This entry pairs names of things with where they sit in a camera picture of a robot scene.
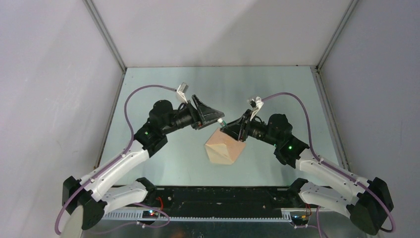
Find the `tan paper envelope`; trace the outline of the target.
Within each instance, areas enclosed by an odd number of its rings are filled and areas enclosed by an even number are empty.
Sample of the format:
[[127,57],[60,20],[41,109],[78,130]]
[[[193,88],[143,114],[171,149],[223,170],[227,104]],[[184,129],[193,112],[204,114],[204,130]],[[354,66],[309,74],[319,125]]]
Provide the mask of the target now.
[[232,165],[242,151],[246,143],[237,141],[218,128],[205,143],[205,150],[209,161],[213,164]]

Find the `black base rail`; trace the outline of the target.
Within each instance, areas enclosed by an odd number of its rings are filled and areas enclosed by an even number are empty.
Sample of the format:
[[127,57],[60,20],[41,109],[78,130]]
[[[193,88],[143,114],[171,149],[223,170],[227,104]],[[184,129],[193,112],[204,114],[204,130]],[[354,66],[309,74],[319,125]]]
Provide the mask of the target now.
[[143,204],[181,219],[283,218],[282,209],[306,208],[282,186],[158,186]]

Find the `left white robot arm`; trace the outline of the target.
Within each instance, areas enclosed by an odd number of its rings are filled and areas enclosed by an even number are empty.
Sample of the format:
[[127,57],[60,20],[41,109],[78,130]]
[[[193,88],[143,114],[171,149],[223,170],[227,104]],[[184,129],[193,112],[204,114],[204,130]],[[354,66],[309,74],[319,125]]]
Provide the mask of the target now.
[[191,101],[181,103],[177,109],[168,100],[155,102],[145,124],[137,132],[131,132],[129,144],[119,155],[80,179],[70,176],[63,182],[64,210],[73,214],[81,206],[81,229],[86,231],[115,209],[133,203],[152,206],[157,194],[155,186],[146,178],[116,189],[112,189],[112,186],[157,153],[167,143],[167,134],[187,126],[200,130],[224,116],[223,112],[207,106],[196,95],[192,96]]

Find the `white green glue stick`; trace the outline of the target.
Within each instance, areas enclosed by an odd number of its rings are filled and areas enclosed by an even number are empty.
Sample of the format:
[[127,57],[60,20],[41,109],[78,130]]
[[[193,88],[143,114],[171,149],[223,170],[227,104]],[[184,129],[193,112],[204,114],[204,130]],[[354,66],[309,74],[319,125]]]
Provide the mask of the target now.
[[222,118],[218,119],[217,121],[221,125],[221,127],[227,126],[227,123]]

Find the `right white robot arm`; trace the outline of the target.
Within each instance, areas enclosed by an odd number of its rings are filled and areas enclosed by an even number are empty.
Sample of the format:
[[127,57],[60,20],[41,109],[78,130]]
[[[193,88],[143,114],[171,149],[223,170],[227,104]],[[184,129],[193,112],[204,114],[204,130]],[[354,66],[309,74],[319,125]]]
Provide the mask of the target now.
[[286,115],[273,114],[268,122],[252,117],[247,110],[239,119],[224,125],[221,132],[237,141],[255,138],[275,147],[274,155],[283,165],[311,174],[327,184],[315,185],[298,178],[289,187],[288,201],[294,207],[305,203],[321,206],[347,218],[361,231],[375,236],[394,204],[387,183],[353,174],[329,163],[306,143],[292,134]]

